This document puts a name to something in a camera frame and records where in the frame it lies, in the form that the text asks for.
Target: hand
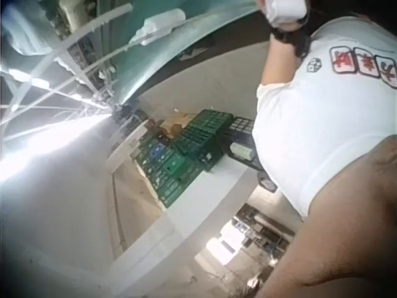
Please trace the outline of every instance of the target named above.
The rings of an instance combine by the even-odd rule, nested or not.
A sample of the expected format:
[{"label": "hand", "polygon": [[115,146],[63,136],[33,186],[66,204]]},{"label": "hand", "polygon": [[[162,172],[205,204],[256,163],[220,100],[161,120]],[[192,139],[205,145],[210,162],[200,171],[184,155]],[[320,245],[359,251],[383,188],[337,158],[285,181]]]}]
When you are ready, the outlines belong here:
[{"label": "hand", "polygon": [[[266,14],[266,0],[255,0],[256,4],[258,5],[259,9],[262,11],[263,14]],[[284,23],[278,26],[279,29],[286,31],[286,32],[293,32],[302,27],[302,24],[298,22],[291,22],[291,23]]]}]

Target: fluorescent light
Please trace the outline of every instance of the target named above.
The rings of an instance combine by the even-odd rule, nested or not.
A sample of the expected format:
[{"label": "fluorescent light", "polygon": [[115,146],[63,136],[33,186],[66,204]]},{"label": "fluorescent light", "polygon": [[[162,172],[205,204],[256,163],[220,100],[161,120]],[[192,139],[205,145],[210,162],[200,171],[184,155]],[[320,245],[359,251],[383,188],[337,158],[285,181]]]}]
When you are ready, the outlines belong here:
[{"label": "fluorescent light", "polygon": [[73,122],[61,123],[34,135],[28,144],[28,150],[34,155],[42,155],[67,146],[83,132],[108,118],[110,114],[85,117]]},{"label": "fluorescent light", "polygon": [[73,97],[77,101],[81,101],[81,95],[80,94],[74,93],[74,94],[71,95],[71,97]]},{"label": "fluorescent light", "polygon": [[206,245],[207,249],[222,265],[228,264],[236,255],[228,251],[219,239],[212,238]]},{"label": "fluorescent light", "polygon": [[15,80],[17,80],[19,82],[28,82],[28,81],[30,81],[32,79],[30,74],[24,73],[21,70],[13,70],[13,69],[11,69],[8,72]]},{"label": "fluorescent light", "polygon": [[22,171],[31,159],[27,151],[20,151],[0,161],[0,182]]},{"label": "fluorescent light", "polygon": [[48,81],[45,81],[44,79],[33,78],[32,85],[42,89],[50,88],[50,83]]},{"label": "fluorescent light", "polygon": [[269,265],[274,267],[275,265],[277,265],[278,262],[279,262],[279,259],[275,259],[272,257],[272,259],[269,261]]},{"label": "fluorescent light", "polygon": [[15,112],[18,109],[19,105],[18,104],[13,104],[11,107],[11,111]]}]

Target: ceiling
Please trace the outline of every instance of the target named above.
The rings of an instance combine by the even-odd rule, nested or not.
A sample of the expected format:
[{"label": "ceiling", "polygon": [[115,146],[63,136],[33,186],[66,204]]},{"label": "ceiling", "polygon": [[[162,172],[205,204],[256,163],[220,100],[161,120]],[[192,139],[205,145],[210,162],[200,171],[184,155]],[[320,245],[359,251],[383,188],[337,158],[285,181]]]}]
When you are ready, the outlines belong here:
[{"label": "ceiling", "polygon": [[[29,29],[25,29],[22,33],[23,38],[29,39],[32,35],[30,30],[32,30],[33,35],[37,35],[37,40],[52,49],[57,48],[62,40],[67,39],[91,19],[122,5],[128,3],[132,5],[131,12],[105,23],[99,29],[92,30],[68,51],[64,51],[60,56],[62,63],[54,61],[50,64],[39,77],[48,81],[49,90],[70,79],[81,69],[87,68],[103,56],[127,45],[135,32],[142,27],[146,18],[170,9],[181,8],[186,14],[187,21],[175,28],[169,35],[149,45],[135,45],[106,60],[99,67],[82,76],[79,81],[73,81],[61,88],[59,90],[61,94],[49,96],[34,108],[3,125],[3,152],[24,146],[26,136],[30,134],[20,136],[21,132],[46,124],[104,112],[91,104],[71,98],[75,94],[79,94],[80,98],[110,108],[138,100],[140,90],[145,83],[181,51],[216,29],[256,10],[254,1],[242,2],[240,0],[23,0],[24,5],[21,5],[21,2],[22,0],[13,1],[12,5],[19,10],[19,14],[24,19],[20,22],[14,19],[11,23],[14,22],[14,25],[20,26],[22,23],[27,24]],[[9,74],[9,70],[19,70],[30,74],[45,57],[43,53],[22,55],[17,52],[15,44],[20,44],[21,33],[13,35],[4,30],[8,27],[3,20],[4,10],[2,10],[1,37],[2,120],[15,112],[11,111],[11,106],[7,108],[7,105],[20,99],[16,94],[22,85]],[[114,66],[115,71],[110,71],[110,66]],[[99,78],[99,71],[102,72],[102,78]],[[47,92],[48,89],[31,86],[22,101],[17,100],[18,107],[21,108],[36,101]]]}]

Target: metal pipe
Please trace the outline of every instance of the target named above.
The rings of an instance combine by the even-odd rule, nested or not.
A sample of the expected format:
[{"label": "metal pipe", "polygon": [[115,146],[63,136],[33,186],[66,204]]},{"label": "metal pipe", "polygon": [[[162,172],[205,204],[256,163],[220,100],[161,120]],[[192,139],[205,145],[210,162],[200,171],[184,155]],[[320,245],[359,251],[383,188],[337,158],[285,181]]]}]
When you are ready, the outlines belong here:
[{"label": "metal pipe", "polygon": [[102,57],[101,59],[97,60],[95,63],[91,64],[90,66],[88,66],[87,68],[83,69],[82,71],[80,71],[79,73],[75,74],[74,76],[70,77],[70,79],[66,80],[64,83],[59,84],[57,87],[55,87],[53,90],[51,90],[49,93],[44,94],[43,96],[40,96],[36,101],[32,102],[31,104],[29,104],[26,108],[22,109],[19,112],[16,112],[14,115],[9,116],[9,117],[5,117],[1,122],[0,125],[4,125],[5,123],[11,121],[13,118],[23,114],[24,112],[26,112],[27,110],[29,110],[31,107],[36,106],[37,104],[41,103],[42,101],[44,101],[46,98],[50,97],[52,94],[54,94],[55,91],[59,91],[60,89],[64,88],[65,86],[67,86],[68,84],[70,84],[72,81],[74,81],[75,78],[78,78],[80,75],[82,75],[83,73],[87,73],[88,71],[93,70],[95,67],[97,67],[98,65],[100,65],[102,62],[109,60],[111,58],[113,58],[114,56],[127,51],[130,47],[133,47],[135,45],[138,45],[139,43],[141,43],[142,41],[146,40],[147,38],[151,38],[152,36],[164,31],[164,30],[169,30],[169,29],[173,29],[175,27],[179,27],[181,25],[184,24],[188,24],[189,22],[193,22],[195,20],[198,20],[202,17],[206,17],[206,16],[210,16],[213,14],[218,14],[220,12],[225,12],[228,11],[230,9],[236,9],[236,7],[238,8],[244,8],[247,6],[253,6],[254,4],[252,2],[244,2],[241,3],[239,5],[233,6],[233,7],[228,7],[227,9],[223,8],[223,9],[219,9],[219,10],[215,10],[212,12],[208,12],[206,14],[202,14],[199,15],[197,17],[192,17],[188,20],[183,20],[181,22],[177,22],[175,24],[169,25],[169,26],[165,26],[153,33],[150,33],[148,35],[145,35],[144,37],[138,38],[137,40],[135,40],[134,42],[131,42],[127,45],[124,45],[116,50],[114,50],[112,53],[107,54],[106,56]]},{"label": "metal pipe", "polygon": [[[11,75],[10,75],[8,72],[6,72],[5,70],[1,70],[1,76],[5,77],[5,78],[11,78],[11,79],[13,79],[13,80],[15,81],[14,77],[11,76]],[[32,86],[34,86],[34,87],[36,87],[36,88],[39,88],[39,89],[42,89],[42,90],[51,91],[50,88],[47,89],[47,88],[41,88],[41,87],[38,87],[38,86],[35,86],[35,85],[32,85]],[[73,100],[75,100],[75,101],[79,101],[78,99],[74,98],[73,96],[71,96],[71,95],[69,95],[69,94],[67,94],[67,93],[63,93],[63,92],[61,92],[61,91],[54,91],[54,92],[55,92],[56,94],[62,95],[62,96],[64,96],[64,97],[68,97],[68,98],[73,99]],[[93,106],[93,107],[97,107],[97,108],[99,108],[99,109],[106,109],[105,106],[100,105],[100,104],[96,104],[95,102],[84,101],[84,103],[85,103],[85,104],[89,104],[89,105],[91,105],[91,106]]]},{"label": "metal pipe", "polygon": [[[9,104],[1,104],[0,105],[0,109],[7,109],[11,107],[11,105]],[[53,109],[53,110],[66,110],[66,111],[78,111],[78,109],[75,109],[73,107],[52,107],[52,106],[35,106],[33,107],[33,109]]]},{"label": "metal pipe", "polygon": [[39,132],[41,130],[49,129],[51,127],[54,127],[54,126],[57,126],[57,125],[60,125],[60,124],[65,124],[65,123],[74,122],[74,121],[75,120],[69,120],[69,121],[61,121],[61,122],[52,123],[52,124],[46,124],[46,125],[43,125],[43,126],[35,127],[34,129],[28,129],[28,130],[24,130],[23,132],[18,132],[18,133],[15,133],[13,135],[8,135],[8,136],[4,137],[2,140],[4,142],[8,142],[8,141],[11,141],[11,140],[13,140],[15,138],[23,137],[24,135],[29,135],[29,134],[34,133],[34,132]]},{"label": "metal pipe", "polygon": [[[126,14],[132,10],[132,5],[131,4],[125,4],[123,6],[120,6],[118,8],[113,9],[112,11],[106,12],[105,14],[102,14],[98,18],[90,21],[86,25],[82,26],[79,28],[77,31],[75,31],[73,34],[71,34],[67,39],[64,41],[60,42],[59,46],[54,49],[51,53],[49,53],[46,57],[44,57],[38,64],[37,66],[33,69],[31,72],[31,76],[33,78],[39,78],[41,74],[47,69],[47,67],[53,62],[53,60],[57,57],[60,56],[61,53],[65,50],[67,50],[70,46],[72,46],[74,43],[76,43],[81,37],[87,35],[89,32],[94,31],[96,28],[100,27],[102,24],[109,22],[112,19],[115,19],[119,16],[122,16],[123,14]],[[11,99],[10,105],[19,105],[23,98],[26,96],[27,92],[29,91],[30,87],[32,85],[32,82],[28,81],[18,89],[18,92],[16,95],[13,96]],[[6,114],[4,115],[4,119],[6,121],[2,121],[1,125],[4,123],[9,122],[11,119],[15,118],[16,113],[13,113],[10,109],[6,111]]]}]

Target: person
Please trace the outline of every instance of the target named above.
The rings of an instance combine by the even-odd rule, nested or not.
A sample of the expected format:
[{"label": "person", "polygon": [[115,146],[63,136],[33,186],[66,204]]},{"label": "person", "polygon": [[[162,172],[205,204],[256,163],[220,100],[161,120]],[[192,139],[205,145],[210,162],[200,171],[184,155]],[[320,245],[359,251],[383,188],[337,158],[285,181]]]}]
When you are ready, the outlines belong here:
[{"label": "person", "polygon": [[318,29],[300,59],[300,23],[272,32],[253,136],[264,169],[305,220],[256,297],[389,297],[397,38],[343,17]]}]

